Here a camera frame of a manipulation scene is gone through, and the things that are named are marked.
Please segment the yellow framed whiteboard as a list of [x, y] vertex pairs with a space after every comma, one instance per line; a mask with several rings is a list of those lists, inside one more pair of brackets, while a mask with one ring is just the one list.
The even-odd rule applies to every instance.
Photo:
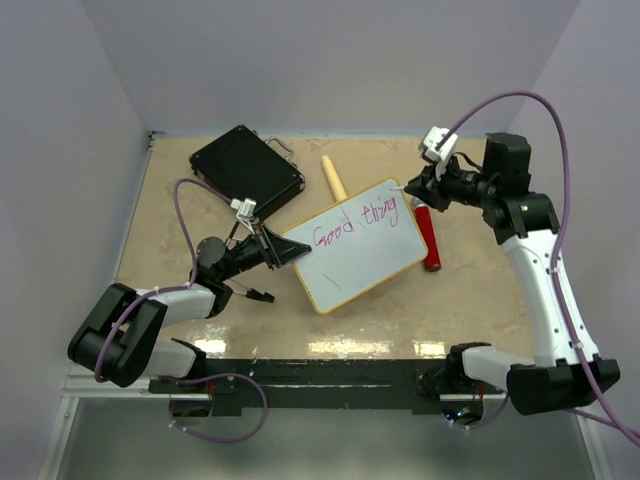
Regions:
[[399, 182], [388, 177], [284, 230], [312, 252], [294, 268], [314, 310], [328, 314], [421, 262], [427, 245]]

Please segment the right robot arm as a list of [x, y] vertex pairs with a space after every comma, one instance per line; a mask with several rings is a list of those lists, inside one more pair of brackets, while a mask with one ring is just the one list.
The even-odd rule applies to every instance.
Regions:
[[481, 209], [520, 282], [533, 324], [535, 353], [522, 358], [486, 342], [451, 347], [444, 367], [426, 375], [434, 396], [469, 392], [479, 383], [508, 393], [522, 415], [593, 404], [620, 378], [616, 360], [601, 357], [582, 322], [561, 253], [560, 223], [551, 199], [530, 189], [531, 147], [523, 136], [491, 133], [482, 164], [460, 167], [457, 137], [434, 127], [419, 151], [422, 172], [405, 193], [440, 212], [457, 202]]

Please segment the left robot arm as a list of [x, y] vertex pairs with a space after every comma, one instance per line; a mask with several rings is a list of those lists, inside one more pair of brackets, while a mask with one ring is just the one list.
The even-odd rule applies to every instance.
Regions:
[[184, 341], [160, 342], [161, 328], [219, 315], [234, 294], [229, 280], [261, 264], [279, 269], [311, 251], [264, 224], [234, 247], [205, 238], [195, 246], [195, 266], [183, 285], [144, 290], [111, 284], [73, 335], [67, 356], [99, 382], [128, 387], [143, 376], [171, 377], [183, 391], [196, 392], [207, 380], [207, 368], [198, 362], [204, 353]]

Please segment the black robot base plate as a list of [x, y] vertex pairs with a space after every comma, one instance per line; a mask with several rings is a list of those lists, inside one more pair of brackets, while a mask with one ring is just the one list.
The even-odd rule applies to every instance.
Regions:
[[213, 416], [239, 416], [245, 409], [263, 406], [258, 391], [241, 377], [253, 379], [271, 409], [408, 410], [438, 414], [452, 399], [462, 406], [481, 394], [497, 394], [473, 380], [452, 380], [443, 359], [208, 359], [194, 379], [201, 384], [152, 380], [153, 394], [166, 394], [180, 412], [186, 402], [210, 400]]

